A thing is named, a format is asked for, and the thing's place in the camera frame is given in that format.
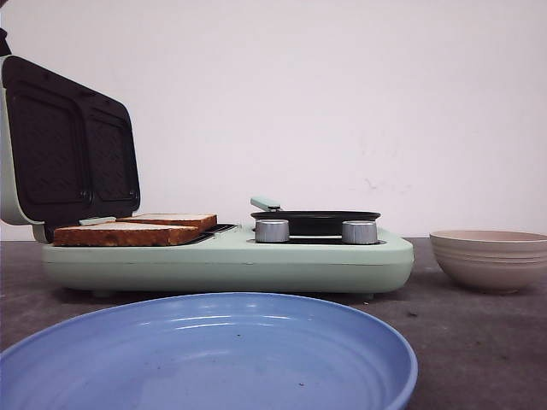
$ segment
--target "sandwich maker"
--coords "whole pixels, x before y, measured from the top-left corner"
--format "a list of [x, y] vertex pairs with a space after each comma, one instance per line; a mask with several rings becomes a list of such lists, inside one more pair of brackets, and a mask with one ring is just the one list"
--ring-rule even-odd
[[[259, 243], [252, 225], [220, 224], [178, 246], [53, 246], [57, 227], [138, 209], [129, 113], [110, 97], [11, 55], [5, 39], [0, 43], [2, 220], [32, 225], [44, 243], [44, 270], [62, 286], [98, 296], [117, 290], [372, 295], [408, 279], [412, 244], [381, 228], [370, 245], [337, 236]], [[266, 216], [255, 215], [257, 223]]]

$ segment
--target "tabletop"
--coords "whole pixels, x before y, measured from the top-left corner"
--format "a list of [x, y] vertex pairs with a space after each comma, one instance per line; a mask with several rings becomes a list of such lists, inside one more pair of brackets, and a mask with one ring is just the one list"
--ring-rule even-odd
[[[487, 295], [453, 284], [435, 262], [429, 239], [410, 238], [409, 281], [368, 300], [359, 294], [305, 294], [384, 320], [411, 344], [419, 376], [408, 409], [547, 408], [547, 276], [512, 295]], [[96, 298], [49, 281], [41, 245], [2, 242], [0, 347], [50, 325], [102, 308], [173, 296], [119, 292]]]

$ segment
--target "silver knob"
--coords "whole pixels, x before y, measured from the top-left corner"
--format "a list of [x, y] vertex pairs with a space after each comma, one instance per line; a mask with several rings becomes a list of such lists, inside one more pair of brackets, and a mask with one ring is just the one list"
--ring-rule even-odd
[[373, 220], [346, 220], [342, 222], [342, 242], [352, 245], [377, 243], [376, 222]]
[[289, 240], [288, 220], [257, 220], [255, 241], [261, 243], [280, 243]]

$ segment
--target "frying pan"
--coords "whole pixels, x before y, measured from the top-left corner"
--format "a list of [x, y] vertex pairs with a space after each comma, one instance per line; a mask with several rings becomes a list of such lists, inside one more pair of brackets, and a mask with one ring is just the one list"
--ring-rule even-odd
[[376, 220], [377, 212], [358, 211], [284, 211], [279, 202], [264, 196], [253, 196], [254, 205], [264, 212], [254, 212], [255, 220], [288, 220], [289, 232], [296, 236], [342, 235], [345, 220]]

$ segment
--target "open lid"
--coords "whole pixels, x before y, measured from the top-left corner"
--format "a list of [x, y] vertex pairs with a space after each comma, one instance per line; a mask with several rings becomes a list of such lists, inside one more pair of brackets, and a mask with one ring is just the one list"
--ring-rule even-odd
[[15, 198], [3, 219], [43, 225], [51, 242], [59, 226], [130, 216], [140, 194], [126, 108], [17, 56], [1, 72], [3, 208]]

